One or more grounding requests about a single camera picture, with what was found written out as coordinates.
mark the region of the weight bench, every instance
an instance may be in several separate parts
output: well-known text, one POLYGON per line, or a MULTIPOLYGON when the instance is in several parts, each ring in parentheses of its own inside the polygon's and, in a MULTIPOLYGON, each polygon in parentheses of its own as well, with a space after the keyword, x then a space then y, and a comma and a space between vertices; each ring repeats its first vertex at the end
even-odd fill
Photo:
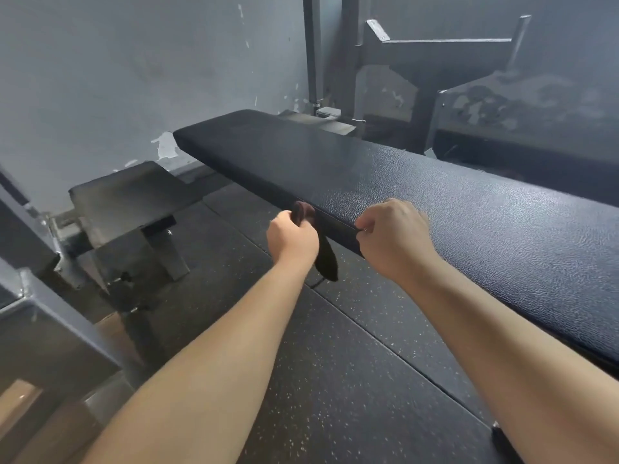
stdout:
POLYGON ((388 197, 428 213, 438 252, 612 373, 619 366, 619 208, 406 151, 238 111, 178 146, 279 208, 311 203, 356 253, 355 219, 388 197))

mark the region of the gray wall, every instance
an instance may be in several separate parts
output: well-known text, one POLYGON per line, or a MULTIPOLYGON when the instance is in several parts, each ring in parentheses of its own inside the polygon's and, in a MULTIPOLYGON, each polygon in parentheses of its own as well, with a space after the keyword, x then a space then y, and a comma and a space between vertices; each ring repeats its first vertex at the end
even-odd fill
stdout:
POLYGON ((0 163, 47 211, 165 131, 307 98, 301 0, 0 0, 0 58, 0 163))

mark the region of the finger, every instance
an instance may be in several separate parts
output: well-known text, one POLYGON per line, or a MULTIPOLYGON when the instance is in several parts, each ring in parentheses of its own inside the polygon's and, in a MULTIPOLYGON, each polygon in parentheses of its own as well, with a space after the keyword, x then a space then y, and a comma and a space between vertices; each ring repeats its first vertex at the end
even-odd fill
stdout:
POLYGON ((271 223, 273 223, 275 221, 286 221, 287 219, 292 221, 290 219, 290 215, 291 214, 292 214, 292 212, 290 210, 280 211, 279 213, 277 213, 277 216, 271 220, 271 223))
POLYGON ((300 227, 301 229, 304 229, 305 231, 308 231, 310 228, 312 228, 312 229, 315 231, 314 227, 313 227, 313 226, 311 225, 311 223, 310 223, 308 220, 306 220, 306 219, 304 219, 304 220, 301 222, 301 224, 299 225, 299 227, 300 227))
POLYGON ((357 241, 359 241, 359 244, 362 244, 369 237, 369 235, 370 233, 367 231, 359 231, 357 233, 357 241))
POLYGON ((359 215, 357 220, 355 220, 355 226, 358 229, 365 229, 367 227, 373 226, 378 215, 383 211, 383 204, 378 203, 377 205, 372 205, 371 207, 366 208, 362 214, 359 215))

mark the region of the textured vinyl upholstery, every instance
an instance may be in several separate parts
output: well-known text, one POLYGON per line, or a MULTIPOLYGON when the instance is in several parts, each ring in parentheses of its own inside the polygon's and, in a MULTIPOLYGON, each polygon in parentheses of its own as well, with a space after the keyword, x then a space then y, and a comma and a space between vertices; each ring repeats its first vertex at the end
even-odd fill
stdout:
POLYGON ((365 207, 412 201, 448 262, 565 342, 619 364, 619 208, 256 111, 174 137, 280 208, 312 204, 325 234, 357 253, 353 222, 365 207))

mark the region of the skin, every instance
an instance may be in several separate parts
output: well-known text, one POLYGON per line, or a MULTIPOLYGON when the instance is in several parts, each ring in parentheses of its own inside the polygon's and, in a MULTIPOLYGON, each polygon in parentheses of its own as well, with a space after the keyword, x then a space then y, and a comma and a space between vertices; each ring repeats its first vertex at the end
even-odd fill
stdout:
MULTIPOLYGON (((421 308, 527 464, 619 462, 619 383, 445 262, 410 202, 357 219, 361 252, 421 308)), ((236 462, 251 430, 318 235, 282 212, 274 266, 114 417, 87 464, 236 462)))
POLYGON ((283 211, 267 231, 274 266, 137 390, 85 464, 235 463, 318 254, 316 230, 283 211))

